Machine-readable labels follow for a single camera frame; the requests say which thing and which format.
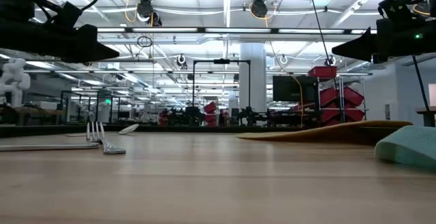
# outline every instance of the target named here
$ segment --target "fork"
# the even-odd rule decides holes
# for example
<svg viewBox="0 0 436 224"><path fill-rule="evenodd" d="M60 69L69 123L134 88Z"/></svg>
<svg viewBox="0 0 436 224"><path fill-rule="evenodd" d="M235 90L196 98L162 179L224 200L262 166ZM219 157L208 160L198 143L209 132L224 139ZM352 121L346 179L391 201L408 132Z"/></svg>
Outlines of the fork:
<svg viewBox="0 0 436 224"><path fill-rule="evenodd" d="M113 155L113 154L125 154L125 150L122 148L119 148L118 146L115 146L114 144L110 143L106 139L106 135L104 133L104 128L102 122L95 121L95 131L94 131L94 122L91 122L91 128L93 137L91 139L91 135L89 134L89 123L87 124L87 141L90 143L98 142L103 144L103 154L105 155Z"/></svg>

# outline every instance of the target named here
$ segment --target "white pillar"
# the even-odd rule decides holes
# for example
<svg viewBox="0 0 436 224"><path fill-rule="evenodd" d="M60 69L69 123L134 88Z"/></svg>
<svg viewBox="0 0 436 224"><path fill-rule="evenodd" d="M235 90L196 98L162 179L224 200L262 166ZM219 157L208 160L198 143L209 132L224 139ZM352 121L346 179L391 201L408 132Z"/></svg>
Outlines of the white pillar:
<svg viewBox="0 0 436 224"><path fill-rule="evenodd" d="M263 43L239 45L239 60L251 61L251 108L255 112L266 112L266 53ZM239 63L240 108L249 105L249 66Z"/></svg>

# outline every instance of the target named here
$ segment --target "tan cloth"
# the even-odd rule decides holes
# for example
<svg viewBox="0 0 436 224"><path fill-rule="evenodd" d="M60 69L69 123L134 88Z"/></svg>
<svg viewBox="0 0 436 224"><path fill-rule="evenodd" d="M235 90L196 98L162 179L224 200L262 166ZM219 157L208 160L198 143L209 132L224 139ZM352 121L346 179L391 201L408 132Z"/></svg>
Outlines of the tan cloth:
<svg viewBox="0 0 436 224"><path fill-rule="evenodd" d="M411 125L405 121L360 121L295 132L241 133L236 137L274 142L336 142L375 145L397 129Z"/></svg>

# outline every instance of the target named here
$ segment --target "teal sponge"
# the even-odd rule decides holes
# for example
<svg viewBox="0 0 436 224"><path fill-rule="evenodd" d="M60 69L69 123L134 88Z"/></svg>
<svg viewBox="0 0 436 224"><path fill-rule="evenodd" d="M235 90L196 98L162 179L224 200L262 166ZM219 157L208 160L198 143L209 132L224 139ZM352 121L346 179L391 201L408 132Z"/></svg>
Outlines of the teal sponge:
<svg viewBox="0 0 436 224"><path fill-rule="evenodd" d="M405 126L375 145L378 159L436 169L436 128Z"/></svg>

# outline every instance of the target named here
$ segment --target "table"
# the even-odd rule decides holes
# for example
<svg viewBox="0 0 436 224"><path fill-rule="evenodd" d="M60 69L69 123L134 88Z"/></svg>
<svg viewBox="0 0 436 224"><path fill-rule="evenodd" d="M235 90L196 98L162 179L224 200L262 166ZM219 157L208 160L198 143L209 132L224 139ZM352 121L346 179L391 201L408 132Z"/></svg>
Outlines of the table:
<svg viewBox="0 0 436 224"><path fill-rule="evenodd" d="M436 175L372 146L232 134L108 134L95 150L0 153L0 223L433 223ZM83 143L45 135L0 144Z"/></svg>

